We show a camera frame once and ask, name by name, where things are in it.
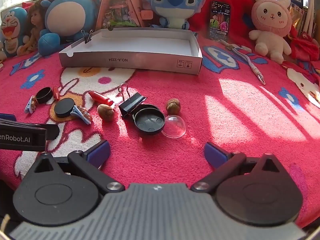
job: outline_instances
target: clear plastic cover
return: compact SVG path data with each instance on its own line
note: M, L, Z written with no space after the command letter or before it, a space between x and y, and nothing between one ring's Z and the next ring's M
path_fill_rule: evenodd
M169 115L165 118L161 132L168 138L180 138L186 133L186 123L178 115Z

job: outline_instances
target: purple spot on rug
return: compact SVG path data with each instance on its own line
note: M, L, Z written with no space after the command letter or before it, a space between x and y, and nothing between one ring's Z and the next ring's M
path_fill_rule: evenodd
M101 77L101 78L99 78L99 80L98 80L98 82L100 83L100 84L108 84L108 83L110 83L112 80L111 80L111 78L109 78L109 77Z
M302 193L303 205L300 210L300 216L304 216L304 214L307 212L308 206L308 186L305 176L301 168L296 163L292 163L289 166L289 174Z

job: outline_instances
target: white belly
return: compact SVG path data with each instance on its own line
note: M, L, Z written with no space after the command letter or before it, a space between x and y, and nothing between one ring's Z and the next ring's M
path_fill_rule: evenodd
M8 53L10 54L15 53L18 48L18 38L14 38L12 40L6 40L4 47Z
M172 29L182 29L184 23L186 22L185 19L179 18L168 18L167 21L169 22L168 28Z
M85 11L76 2L63 2L55 6L47 18L50 32L67 37L81 31L85 22Z

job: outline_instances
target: printed symbol on box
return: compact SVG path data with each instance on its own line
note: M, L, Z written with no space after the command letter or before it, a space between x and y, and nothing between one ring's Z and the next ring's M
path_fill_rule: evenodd
M186 60L186 62L185 62L185 64L184 64L184 67L185 67L185 68L191 68L191 66L192 66L192 61Z
M177 60L177 67L183 67L183 65L184 65L184 60L178 59Z

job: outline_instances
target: gray ribbed panel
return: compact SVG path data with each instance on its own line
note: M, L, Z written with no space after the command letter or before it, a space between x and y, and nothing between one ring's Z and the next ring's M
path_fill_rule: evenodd
M62 227L22 223L16 240L298 240L305 234L294 223L257 228L238 223L210 195L185 184L133 183L107 194L86 218Z

